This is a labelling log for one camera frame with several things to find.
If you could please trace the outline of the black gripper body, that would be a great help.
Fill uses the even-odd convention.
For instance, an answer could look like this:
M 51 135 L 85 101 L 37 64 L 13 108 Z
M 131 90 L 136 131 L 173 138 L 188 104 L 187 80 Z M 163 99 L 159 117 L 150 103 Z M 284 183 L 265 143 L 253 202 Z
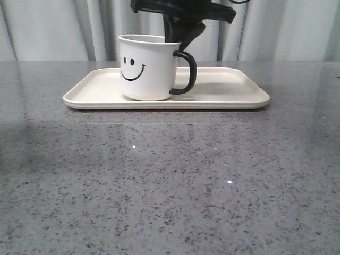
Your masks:
M 221 20 L 231 24 L 236 11 L 212 1 L 131 1 L 134 13 L 139 11 L 172 15 L 186 20 Z

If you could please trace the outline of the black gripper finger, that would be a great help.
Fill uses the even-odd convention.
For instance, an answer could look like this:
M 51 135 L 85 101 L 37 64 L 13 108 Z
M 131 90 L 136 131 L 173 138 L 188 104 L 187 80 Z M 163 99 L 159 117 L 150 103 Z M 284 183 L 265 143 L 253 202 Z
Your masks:
M 202 22 L 195 23 L 188 28 L 181 39 L 180 51 L 184 51 L 190 43 L 192 43 L 205 30 L 205 25 Z
M 181 18 L 170 14 L 163 14 L 164 33 L 166 43 L 180 43 L 182 24 Z

